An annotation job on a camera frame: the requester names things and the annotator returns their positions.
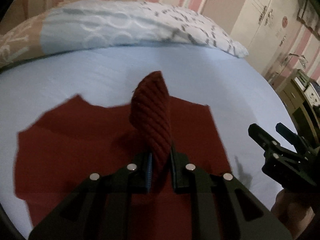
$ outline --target silver screw head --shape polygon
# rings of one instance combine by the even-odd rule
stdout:
[[[186,165],[186,169],[188,171],[193,171],[195,168],[196,168],[196,166],[194,164],[192,164],[192,163],[189,163],[189,164]]]
[[[135,171],[137,169],[137,165],[134,164],[134,163],[130,163],[130,164],[127,165],[127,169],[129,171]]]
[[[230,174],[230,173],[225,173],[225,174],[223,174],[223,178],[225,180],[232,180],[233,179],[233,175]]]
[[[97,179],[99,179],[100,178],[100,175],[98,174],[98,173],[92,173],[91,175],[90,175],[90,179],[91,180],[97,180]]]

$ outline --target round decal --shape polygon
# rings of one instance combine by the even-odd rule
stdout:
[[[285,28],[288,25],[288,18],[286,16],[284,16],[282,18],[282,27]]]

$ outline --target red fabric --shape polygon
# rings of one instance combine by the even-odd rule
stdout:
[[[177,151],[214,175],[230,172],[209,107],[169,101]],[[130,105],[103,108],[76,96],[19,134],[15,192],[26,200],[33,225],[91,173],[114,173],[148,148],[129,115]],[[130,239],[191,239],[189,195],[173,193],[168,171],[162,165],[158,191],[132,196]]]
[[[140,132],[153,155],[153,181],[166,164],[172,145],[170,96],[161,71],[146,76],[131,100],[130,123]]]

